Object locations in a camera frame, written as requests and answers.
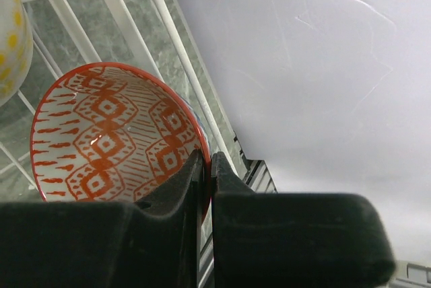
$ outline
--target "yellow dotted ceramic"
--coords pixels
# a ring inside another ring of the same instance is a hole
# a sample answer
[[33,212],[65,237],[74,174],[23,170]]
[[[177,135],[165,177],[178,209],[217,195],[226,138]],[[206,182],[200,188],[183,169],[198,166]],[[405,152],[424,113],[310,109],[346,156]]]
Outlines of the yellow dotted ceramic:
[[0,106],[27,76],[33,56],[32,28],[21,0],[0,0]]

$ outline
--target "white wire rack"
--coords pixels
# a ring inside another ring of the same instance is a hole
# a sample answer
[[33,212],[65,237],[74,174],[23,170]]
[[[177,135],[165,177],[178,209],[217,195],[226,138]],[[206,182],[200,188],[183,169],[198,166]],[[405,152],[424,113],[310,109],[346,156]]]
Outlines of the white wire rack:
[[[23,3],[29,3],[38,0],[22,0]],[[68,35],[76,45],[80,55],[87,63],[93,63],[101,61],[101,58],[96,51],[94,45],[90,41],[90,38],[86,34],[86,31],[83,29],[82,24],[78,20],[76,14],[73,12],[70,4],[67,0],[48,0],[51,7],[54,9],[56,15],[61,21],[63,27],[67,31]],[[199,105],[203,111],[203,115],[209,125],[209,129],[214,136],[214,139],[217,143],[218,148],[226,154],[229,162],[234,170],[234,164],[232,162],[232,158],[229,154],[228,148],[220,132],[220,128],[214,118],[213,112],[209,106],[205,93],[201,84],[199,83],[199,79],[197,74],[191,64],[191,60],[186,52],[185,46],[182,42],[180,34],[174,24],[174,20],[171,17],[171,14],[168,10],[168,6],[166,5],[165,0],[152,0],[154,2],[155,8],[158,11],[158,15],[166,26],[166,30],[169,33],[170,39],[174,45],[174,48],[178,54],[181,64],[187,74],[187,78],[190,82],[190,85],[193,91],[196,94],[196,97],[199,101]],[[116,22],[121,34],[123,35],[127,46],[130,51],[136,58],[137,63],[142,69],[149,71],[153,75],[157,76],[161,80],[163,80],[162,74],[159,72],[157,64],[153,57],[151,56],[147,44],[145,43],[144,37],[141,35],[139,30],[137,29],[137,25],[132,18],[132,15],[125,3],[125,0],[104,0],[107,8],[109,8],[114,21]],[[54,60],[53,56],[48,51],[48,48],[45,46],[44,42],[38,35],[38,32],[33,29],[34,34],[34,49],[42,58],[44,64],[46,65],[47,71],[55,78],[58,79],[65,72],[62,71],[59,65]],[[18,92],[18,96],[22,103],[24,103],[25,107],[30,111],[32,115],[35,113],[35,107],[31,104],[31,102],[25,97],[25,95],[21,92]],[[2,152],[9,158],[10,163],[3,167],[0,170],[0,179],[2,175],[4,175],[8,170],[13,168],[14,166],[22,173],[25,179],[28,182],[35,186],[33,175],[30,175],[26,169],[22,166],[23,161],[26,161],[30,153],[26,152],[20,157],[14,157],[10,150],[0,142],[0,149]]]

